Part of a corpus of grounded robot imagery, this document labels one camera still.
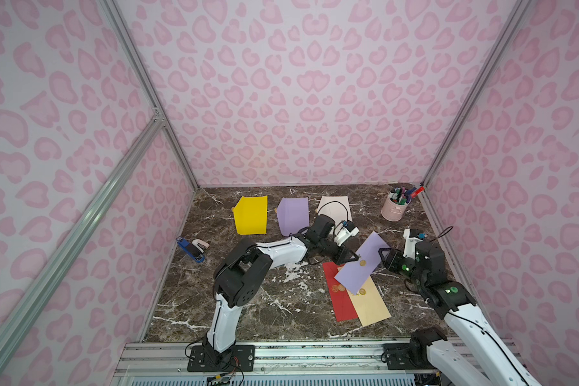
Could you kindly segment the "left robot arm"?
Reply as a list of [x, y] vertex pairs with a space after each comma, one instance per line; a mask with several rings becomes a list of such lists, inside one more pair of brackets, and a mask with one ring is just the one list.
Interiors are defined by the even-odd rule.
[[318, 215], [312, 225], [285, 239], [256, 243], [245, 236], [231, 250], [214, 273], [215, 312], [203, 346], [215, 361], [236, 344], [236, 329], [242, 309], [257, 294], [271, 269], [310, 257], [327, 257], [336, 265], [356, 262], [359, 256], [347, 247], [347, 241], [359, 233], [350, 220], [336, 223], [327, 215]]

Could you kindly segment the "purple envelope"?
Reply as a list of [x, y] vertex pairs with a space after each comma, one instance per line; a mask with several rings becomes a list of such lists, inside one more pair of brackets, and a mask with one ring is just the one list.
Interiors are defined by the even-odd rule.
[[276, 214], [283, 236], [290, 236], [310, 226], [307, 198], [282, 198], [276, 209]]
[[389, 245], [376, 232], [372, 232], [356, 252], [359, 260], [345, 264], [336, 274], [335, 280], [349, 293], [358, 294], [363, 284], [381, 263], [379, 250], [388, 247]]

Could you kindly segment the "white envelope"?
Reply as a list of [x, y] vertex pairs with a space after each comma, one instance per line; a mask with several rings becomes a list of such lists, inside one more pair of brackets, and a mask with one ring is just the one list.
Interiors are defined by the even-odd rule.
[[316, 215], [324, 215], [334, 220], [339, 226], [344, 221], [352, 220], [349, 199], [347, 196], [323, 196], [316, 209]]

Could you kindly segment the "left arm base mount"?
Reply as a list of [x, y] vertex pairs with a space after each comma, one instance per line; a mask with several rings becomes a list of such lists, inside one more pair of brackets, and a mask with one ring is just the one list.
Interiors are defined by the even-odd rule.
[[188, 372], [251, 372], [254, 367], [254, 345], [232, 345], [223, 352], [216, 352], [207, 338], [201, 345], [191, 347], [188, 355]]

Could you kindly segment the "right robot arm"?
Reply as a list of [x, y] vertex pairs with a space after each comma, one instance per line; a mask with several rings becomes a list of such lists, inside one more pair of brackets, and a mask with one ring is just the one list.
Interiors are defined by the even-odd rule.
[[459, 354], [443, 330], [435, 326], [416, 330], [405, 347], [385, 344], [381, 360], [389, 369], [433, 368], [453, 385], [540, 384], [500, 339], [470, 292], [448, 278], [439, 244], [418, 241], [408, 254], [391, 248], [378, 253], [384, 268], [415, 284], [418, 294], [463, 341], [480, 367]]

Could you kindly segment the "yellow envelope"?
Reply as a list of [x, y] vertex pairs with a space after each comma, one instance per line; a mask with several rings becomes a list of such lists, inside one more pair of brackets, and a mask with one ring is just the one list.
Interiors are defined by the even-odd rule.
[[268, 197], [241, 197], [233, 208], [236, 232], [241, 236], [267, 233]]

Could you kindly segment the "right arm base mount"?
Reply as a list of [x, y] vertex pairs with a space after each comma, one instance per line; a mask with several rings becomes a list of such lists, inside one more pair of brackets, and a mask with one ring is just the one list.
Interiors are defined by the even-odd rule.
[[427, 357], [427, 348], [439, 340], [448, 339], [438, 326], [416, 330], [406, 344], [385, 344], [381, 362], [388, 370], [434, 370]]

